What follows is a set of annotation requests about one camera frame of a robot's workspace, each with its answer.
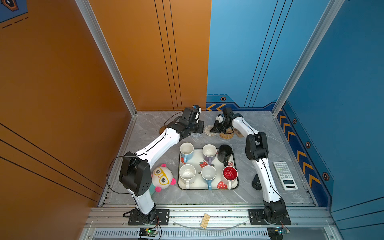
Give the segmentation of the tan rattan round coaster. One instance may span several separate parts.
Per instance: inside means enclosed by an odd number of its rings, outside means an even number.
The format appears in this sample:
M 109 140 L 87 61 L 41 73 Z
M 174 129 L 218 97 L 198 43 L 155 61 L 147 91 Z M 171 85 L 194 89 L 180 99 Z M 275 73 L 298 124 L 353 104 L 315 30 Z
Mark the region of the tan rattan round coaster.
M 225 133 L 220 133 L 219 136 L 224 140 L 230 140 L 234 137 L 234 131 L 231 129 L 227 129 Z

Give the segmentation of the cork coaster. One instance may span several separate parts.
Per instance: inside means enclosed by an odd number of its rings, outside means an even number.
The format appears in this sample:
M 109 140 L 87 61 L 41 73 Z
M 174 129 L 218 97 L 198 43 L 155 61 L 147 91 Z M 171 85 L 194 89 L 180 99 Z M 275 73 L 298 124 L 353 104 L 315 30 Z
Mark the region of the cork coaster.
M 239 137 L 239 138 L 243 138 L 244 135 L 238 130 L 238 129 L 234 129 L 234 132 L 235 134 Z

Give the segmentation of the light brown wooden coaster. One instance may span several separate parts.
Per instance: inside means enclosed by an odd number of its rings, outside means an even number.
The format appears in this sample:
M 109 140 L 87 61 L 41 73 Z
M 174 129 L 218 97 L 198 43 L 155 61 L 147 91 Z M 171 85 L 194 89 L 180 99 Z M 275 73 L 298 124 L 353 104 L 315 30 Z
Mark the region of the light brown wooden coaster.
M 162 126 L 161 128 L 160 128 L 160 130 L 159 130 L 159 134 L 160 135 L 162 135 L 162 134 L 164 134 L 165 132 L 166 132 L 166 126 Z

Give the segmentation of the blue woven round coaster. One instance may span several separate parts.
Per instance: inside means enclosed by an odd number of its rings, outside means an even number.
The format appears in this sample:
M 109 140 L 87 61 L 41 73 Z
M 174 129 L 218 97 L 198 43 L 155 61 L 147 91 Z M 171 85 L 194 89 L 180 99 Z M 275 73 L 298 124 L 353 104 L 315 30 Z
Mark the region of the blue woven round coaster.
M 198 137 L 200 137 L 202 135 L 202 133 L 191 133 L 191 137 L 193 137 L 193 138 L 198 138 Z

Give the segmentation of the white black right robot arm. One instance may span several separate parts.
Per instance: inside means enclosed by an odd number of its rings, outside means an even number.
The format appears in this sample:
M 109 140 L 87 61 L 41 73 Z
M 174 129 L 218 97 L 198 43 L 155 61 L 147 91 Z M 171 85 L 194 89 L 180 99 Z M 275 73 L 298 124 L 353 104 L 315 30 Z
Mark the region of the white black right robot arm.
M 257 177 L 263 192 L 264 219 L 269 224 L 291 225 L 291 218 L 285 201 L 277 190 L 269 165 L 269 149 L 267 135 L 259 132 L 244 120 L 240 114 L 219 114 L 213 128 L 214 133 L 226 133 L 227 129 L 236 128 L 246 137 L 245 153 L 257 171 Z

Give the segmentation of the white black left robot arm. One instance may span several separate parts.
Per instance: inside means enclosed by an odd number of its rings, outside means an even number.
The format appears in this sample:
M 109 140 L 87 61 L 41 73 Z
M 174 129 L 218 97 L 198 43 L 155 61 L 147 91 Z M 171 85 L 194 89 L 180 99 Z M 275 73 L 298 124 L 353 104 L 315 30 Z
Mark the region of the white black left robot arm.
M 173 121 L 149 145 L 136 153 L 127 152 L 123 156 L 119 181 L 132 195 L 136 203 L 136 213 L 145 224 L 156 220 L 156 204 L 150 194 L 152 167 L 172 146 L 189 137 L 192 133 L 201 134 L 204 121 L 193 121 L 186 126 L 181 121 Z

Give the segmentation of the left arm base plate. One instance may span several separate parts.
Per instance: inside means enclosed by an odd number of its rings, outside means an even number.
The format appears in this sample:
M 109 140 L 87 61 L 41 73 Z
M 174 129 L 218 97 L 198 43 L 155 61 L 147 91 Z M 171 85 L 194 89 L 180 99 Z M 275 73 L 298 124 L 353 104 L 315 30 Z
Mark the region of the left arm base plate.
M 148 215 L 144 215 L 138 209 L 133 209 L 128 213 L 128 225 L 139 226 L 147 225 L 154 226 L 160 224 L 166 226 L 169 224 L 170 210 L 169 209 L 155 209 Z

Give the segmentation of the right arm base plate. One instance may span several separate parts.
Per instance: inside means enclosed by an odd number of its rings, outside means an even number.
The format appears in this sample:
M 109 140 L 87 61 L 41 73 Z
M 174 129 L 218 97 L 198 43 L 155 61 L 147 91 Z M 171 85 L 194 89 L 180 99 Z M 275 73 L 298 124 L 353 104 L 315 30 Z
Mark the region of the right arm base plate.
M 291 225 L 292 221 L 288 214 L 288 211 L 285 210 L 282 213 L 276 212 L 273 213 L 267 209 L 249 209 L 249 220 L 251 225 Z

